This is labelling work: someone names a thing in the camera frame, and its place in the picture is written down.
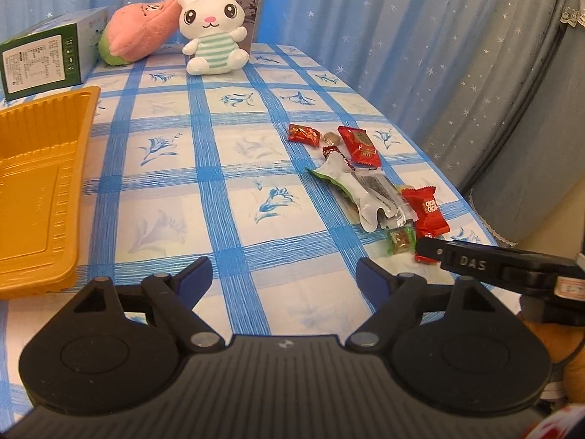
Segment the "striped shirt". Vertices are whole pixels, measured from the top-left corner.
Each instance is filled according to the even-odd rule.
[[[204,58],[210,69],[227,66],[227,57],[236,48],[229,33],[212,34],[199,38],[195,56]]]

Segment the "pink plush toy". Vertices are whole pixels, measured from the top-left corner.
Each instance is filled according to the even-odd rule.
[[[111,66],[138,61],[160,48],[178,29],[177,0],[132,3],[115,11],[99,40],[99,54]]]

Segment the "bunny eyes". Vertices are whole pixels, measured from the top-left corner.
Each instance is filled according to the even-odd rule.
[[[223,12],[225,13],[225,15],[228,18],[235,18],[236,17],[236,13],[238,12],[236,7],[233,4],[227,4],[225,6],[225,8],[223,9]]]
[[[189,10],[185,13],[185,23],[187,23],[188,25],[190,25],[191,23],[193,23],[193,21],[195,21],[195,10]]]

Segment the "yellow plastic tray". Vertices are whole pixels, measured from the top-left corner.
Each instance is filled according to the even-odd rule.
[[[83,165],[99,91],[0,110],[0,299],[77,280]]]

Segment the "green box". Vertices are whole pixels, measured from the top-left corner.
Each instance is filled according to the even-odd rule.
[[[0,76],[7,101],[84,82],[98,61],[107,8],[41,21],[0,44]]]

